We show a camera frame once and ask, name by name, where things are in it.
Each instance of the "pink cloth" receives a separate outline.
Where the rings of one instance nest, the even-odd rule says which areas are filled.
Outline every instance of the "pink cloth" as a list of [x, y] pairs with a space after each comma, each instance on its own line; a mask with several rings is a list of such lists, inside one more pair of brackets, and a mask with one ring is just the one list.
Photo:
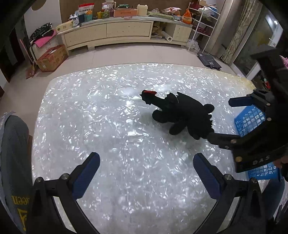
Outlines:
[[281, 56], [281, 55], [280, 55], [280, 57], [281, 57], [281, 59], [282, 59], [282, 61], [283, 61], [283, 64], [285, 65], [285, 67], [288, 68], [288, 58], [284, 58], [284, 57]]
[[52, 36], [42, 37], [42, 38], [39, 38], [37, 41], [34, 42], [38, 46], [38, 48], [44, 46], [52, 37], [54, 37], [56, 35], [56, 30], [53, 29], [53, 31], [54, 31], [54, 33]]

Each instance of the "cabinet drawer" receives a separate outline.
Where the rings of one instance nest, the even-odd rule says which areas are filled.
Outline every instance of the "cabinet drawer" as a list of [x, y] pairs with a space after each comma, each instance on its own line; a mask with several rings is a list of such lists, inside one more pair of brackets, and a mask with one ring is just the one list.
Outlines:
[[107, 37], [106, 24], [80, 28], [78, 30], [66, 33], [65, 41], [67, 47], [80, 44], [87, 41], [103, 39]]
[[146, 36], [149, 37], [151, 23], [119, 22], [107, 24], [107, 37]]
[[174, 41], [187, 42], [192, 29], [189, 27], [168, 23], [165, 32], [168, 33]]

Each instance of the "tiled floor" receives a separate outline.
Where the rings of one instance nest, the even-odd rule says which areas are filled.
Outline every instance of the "tiled floor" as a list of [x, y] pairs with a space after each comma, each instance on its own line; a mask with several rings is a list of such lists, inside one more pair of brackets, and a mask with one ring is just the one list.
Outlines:
[[[221, 71], [233, 74], [231, 68], [217, 60]], [[29, 127], [33, 135], [38, 110], [49, 82], [58, 76], [89, 68], [127, 63], [171, 63], [204, 67], [196, 56], [180, 46], [165, 44], [119, 44], [96, 47], [94, 51], [79, 48], [55, 72], [38, 72], [25, 79], [25, 66], [15, 73], [4, 87], [0, 101], [0, 115], [14, 111]]]

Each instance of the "black plush toy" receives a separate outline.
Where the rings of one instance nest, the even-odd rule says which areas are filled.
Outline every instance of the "black plush toy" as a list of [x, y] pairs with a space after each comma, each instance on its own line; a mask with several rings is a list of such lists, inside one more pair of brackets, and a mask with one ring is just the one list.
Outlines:
[[195, 139], [207, 139], [207, 135], [214, 132], [210, 118], [214, 110], [211, 104], [204, 106], [197, 100], [177, 92], [178, 96], [169, 93], [165, 99], [156, 97], [155, 91], [143, 90], [140, 96], [146, 104], [153, 104], [161, 109], [152, 114], [154, 120], [160, 123], [174, 123], [169, 130], [171, 135], [179, 134], [186, 126], [189, 134]]

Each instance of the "paper roll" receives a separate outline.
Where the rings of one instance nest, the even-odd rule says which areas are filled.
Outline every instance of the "paper roll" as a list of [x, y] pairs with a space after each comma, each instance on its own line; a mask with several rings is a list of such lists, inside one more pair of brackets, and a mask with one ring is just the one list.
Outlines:
[[167, 41], [172, 41], [172, 37], [169, 36], [166, 32], [162, 31], [161, 33], [162, 33], [163, 37], [165, 37], [165, 39], [166, 39]]

